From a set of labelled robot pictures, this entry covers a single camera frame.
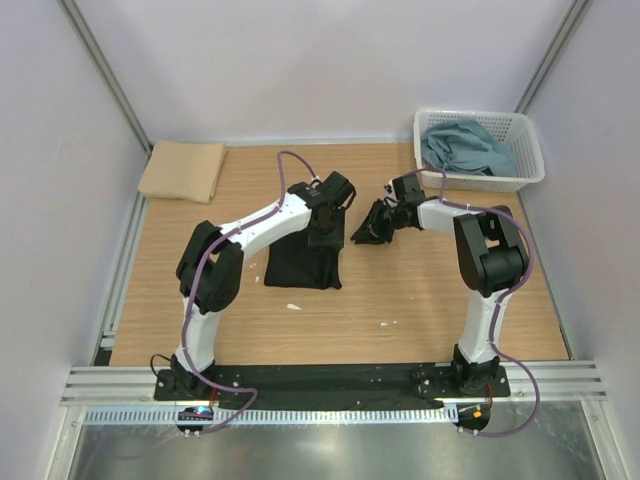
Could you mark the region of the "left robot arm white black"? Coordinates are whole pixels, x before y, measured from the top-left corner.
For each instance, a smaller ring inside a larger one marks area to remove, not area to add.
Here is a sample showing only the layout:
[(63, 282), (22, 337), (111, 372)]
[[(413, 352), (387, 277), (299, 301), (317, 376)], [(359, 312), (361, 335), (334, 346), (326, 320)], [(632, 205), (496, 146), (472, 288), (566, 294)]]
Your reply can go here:
[(243, 266), (268, 251), (264, 283), (270, 287), (339, 289), (339, 252), (345, 214), (356, 191), (338, 173), (297, 183), (280, 198), (236, 222), (198, 224), (178, 262), (176, 277), (184, 315), (178, 349), (171, 358), (178, 389), (189, 399), (212, 387), (208, 369), (224, 311), (239, 293)]

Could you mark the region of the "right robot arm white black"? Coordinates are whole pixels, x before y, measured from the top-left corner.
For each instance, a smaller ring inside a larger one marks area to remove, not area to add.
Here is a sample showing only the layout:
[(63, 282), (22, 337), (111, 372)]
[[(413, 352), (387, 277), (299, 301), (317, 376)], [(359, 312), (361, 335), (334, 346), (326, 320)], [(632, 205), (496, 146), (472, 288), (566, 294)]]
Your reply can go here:
[(530, 274), (529, 256), (509, 208), (462, 206), (430, 197), (423, 201), (377, 200), (351, 236), (356, 244), (392, 241), (397, 230), (434, 230), (454, 237), (460, 276), (469, 290), (462, 337), (450, 366), (439, 376), (445, 389), (481, 396), (499, 377), (498, 341), (513, 291)]

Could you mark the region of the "black t shirt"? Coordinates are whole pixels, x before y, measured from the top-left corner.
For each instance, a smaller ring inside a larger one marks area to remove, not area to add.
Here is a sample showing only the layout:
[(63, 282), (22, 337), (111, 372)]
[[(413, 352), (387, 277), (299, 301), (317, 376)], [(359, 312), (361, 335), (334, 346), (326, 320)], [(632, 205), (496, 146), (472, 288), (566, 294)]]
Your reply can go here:
[(294, 232), (269, 246), (264, 285), (280, 288), (341, 289), (339, 252), (344, 247), (345, 215), (328, 237), (335, 243), (310, 245), (312, 228)]

